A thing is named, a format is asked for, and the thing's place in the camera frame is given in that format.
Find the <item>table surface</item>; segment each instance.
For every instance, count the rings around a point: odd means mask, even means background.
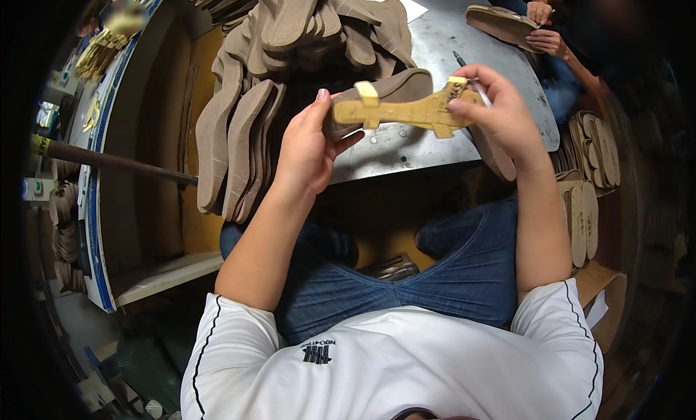
[[[470,4],[489,4],[487,0],[413,0],[428,12],[409,23],[418,65],[430,71],[433,91],[439,91],[459,67],[455,50],[466,63],[490,66],[507,77],[527,102],[539,127],[547,151],[559,145],[558,127],[551,108],[521,50],[466,24],[464,14]],[[479,160],[471,134],[463,129],[451,139],[438,139],[432,131],[401,123],[385,123],[336,158],[331,183],[359,180],[387,173],[403,172],[458,162]]]

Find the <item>jeans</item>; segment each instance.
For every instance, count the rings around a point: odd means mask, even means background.
[[[237,224],[223,224],[223,258],[240,237]],[[294,345],[358,314],[405,305],[499,328],[517,309],[516,238],[516,198],[433,220],[417,245],[439,260],[401,281],[383,281],[340,262],[351,249],[348,235],[306,222],[274,312],[278,332]]]
[[[507,8],[521,15],[527,14],[527,4],[523,0],[488,0],[493,6]],[[545,55],[550,69],[550,77],[543,79],[542,88],[556,123],[568,120],[568,115],[582,93],[582,86],[571,73],[563,59]]]

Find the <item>knee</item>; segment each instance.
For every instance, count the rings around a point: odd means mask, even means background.
[[[243,231],[239,225],[234,222],[222,224],[222,229],[220,230],[220,252],[224,260],[227,259],[227,256],[232,252],[232,248],[239,242],[242,233]]]

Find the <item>person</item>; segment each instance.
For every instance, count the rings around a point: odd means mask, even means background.
[[[601,98],[610,85],[640,72],[645,42],[635,0],[490,0],[526,14],[540,29],[526,40],[543,51],[548,75],[542,87],[556,122],[567,120],[580,94]],[[553,4],[569,8],[566,22],[551,21]]]
[[[336,156],[363,135],[324,136],[320,90],[287,127],[246,230],[222,229],[225,262],[182,381],[184,419],[595,417],[604,363],[570,278],[539,130],[492,69],[455,75],[487,90],[490,110],[460,100],[449,110],[508,152],[517,197],[425,224],[417,244],[440,259],[417,275],[382,281],[348,268],[344,235],[305,219]]]

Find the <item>person's hands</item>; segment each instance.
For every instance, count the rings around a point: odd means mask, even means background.
[[[560,57],[561,59],[568,52],[568,47],[558,32],[538,29],[529,33],[526,40],[527,44],[532,45],[537,50],[545,51],[551,56]]]
[[[449,112],[460,122],[478,124],[505,149],[517,166],[546,153],[544,142],[527,105],[506,78],[481,65],[460,67],[453,74],[469,79],[478,77],[493,103],[491,109],[465,100],[449,102]]]
[[[294,196],[316,196],[326,189],[337,155],[353,146],[365,133],[353,133],[339,141],[324,136],[322,126],[331,106],[326,89],[287,125],[274,186]]]
[[[530,1],[527,3],[527,18],[530,18],[538,25],[551,25],[551,20],[548,18],[551,16],[553,8],[550,4],[546,4],[543,1]]]

